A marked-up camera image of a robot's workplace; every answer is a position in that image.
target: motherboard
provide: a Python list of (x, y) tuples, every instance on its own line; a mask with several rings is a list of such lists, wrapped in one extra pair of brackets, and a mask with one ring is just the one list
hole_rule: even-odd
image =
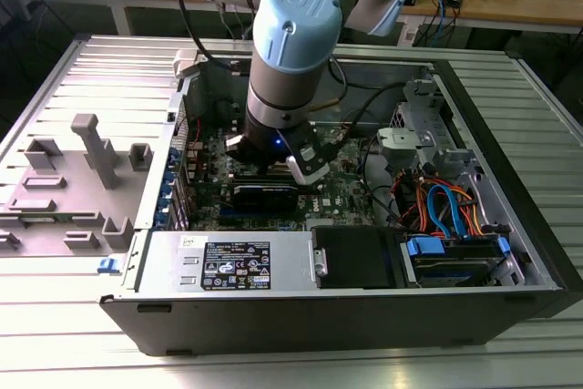
[[(324, 142), (338, 126), (317, 126)], [(260, 171), (225, 153), (223, 129), (201, 131), (187, 149), (191, 230), (310, 230), (317, 225), (373, 225), (370, 198), (357, 175), (361, 141), (350, 140), (331, 171), (310, 187), (298, 186), (285, 164)]]

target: circuit board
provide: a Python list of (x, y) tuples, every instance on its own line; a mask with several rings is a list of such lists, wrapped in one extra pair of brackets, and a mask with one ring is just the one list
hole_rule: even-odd
[[(314, 129), (322, 142), (336, 141), (342, 134), (339, 127)], [(338, 158), (330, 163), (331, 171), (324, 178), (304, 188), (295, 184), (284, 164), (271, 167), (269, 179), (261, 179), (256, 167), (241, 164), (225, 154), (223, 134), (222, 129), (214, 130), (189, 144), (187, 169), (192, 230), (309, 230), (317, 225), (374, 224), (372, 203), (357, 176), (358, 139), (344, 146)], [(297, 191), (297, 202), (294, 198), (293, 207), (288, 211), (233, 210), (230, 197), (233, 188), (258, 184), (291, 188)]]

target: gray 3d printed part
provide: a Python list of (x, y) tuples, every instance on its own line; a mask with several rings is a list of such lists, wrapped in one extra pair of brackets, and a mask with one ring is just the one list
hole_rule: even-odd
[(71, 130), (83, 140), (103, 187), (111, 190), (118, 185), (118, 177), (111, 165), (111, 158), (97, 133), (98, 123), (99, 120), (95, 114), (77, 114), (71, 123)]
[(73, 216), (71, 220), (78, 227), (100, 227), (106, 221), (100, 211), (91, 213), (91, 215)]
[(61, 156), (63, 153), (51, 138), (35, 139), (26, 149), (25, 157), (34, 170), (41, 173), (46, 170), (54, 170), (51, 157)]
[(20, 240), (12, 232), (0, 231), (0, 249), (16, 250), (20, 245)]
[[(115, 168), (115, 166), (119, 162), (119, 157), (118, 157), (118, 154), (116, 154), (116, 151), (113, 149), (113, 145), (111, 144), (111, 141), (109, 140), (109, 138), (104, 138), (101, 140), (101, 144), (103, 145), (103, 149), (106, 151), (106, 156), (109, 159), (111, 166), (113, 166), (113, 168)], [(88, 164), (89, 168), (95, 170), (91, 156), (89, 154), (85, 154), (85, 159), (87, 160), (87, 164)]]
[(56, 204), (53, 200), (13, 200), (8, 205), (9, 210), (17, 211), (55, 211)]
[(28, 177), (22, 183), (27, 190), (34, 189), (62, 189), (66, 186), (66, 180), (61, 175), (54, 177)]
[(127, 250), (134, 235), (134, 226), (129, 218), (125, 218), (124, 223), (121, 225), (121, 229), (118, 230), (116, 224), (113, 223), (113, 220), (107, 218), (106, 224), (103, 226), (101, 233), (107, 243), (109, 243), (109, 246), (114, 250)]
[(93, 231), (67, 231), (63, 242), (71, 250), (95, 250), (99, 247), (99, 240)]
[(146, 172), (152, 164), (154, 154), (147, 143), (134, 143), (128, 153), (131, 168), (136, 172)]

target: warning label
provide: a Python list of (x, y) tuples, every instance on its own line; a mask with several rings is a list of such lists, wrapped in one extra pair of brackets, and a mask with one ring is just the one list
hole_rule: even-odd
[(205, 291), (271, 288), (268, 241), (207, 242), (201, 287)]

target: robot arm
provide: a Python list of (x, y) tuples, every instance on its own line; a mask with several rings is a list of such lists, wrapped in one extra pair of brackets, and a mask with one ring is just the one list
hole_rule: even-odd
[(329, 171), (337, 150), (308, 123), (310, 103), (343, 26), (386, 35), (404, 0), (212, 0), (257, 9), (244, 133), (227, 142), (243, 161), (286, 161), (299, 184)]

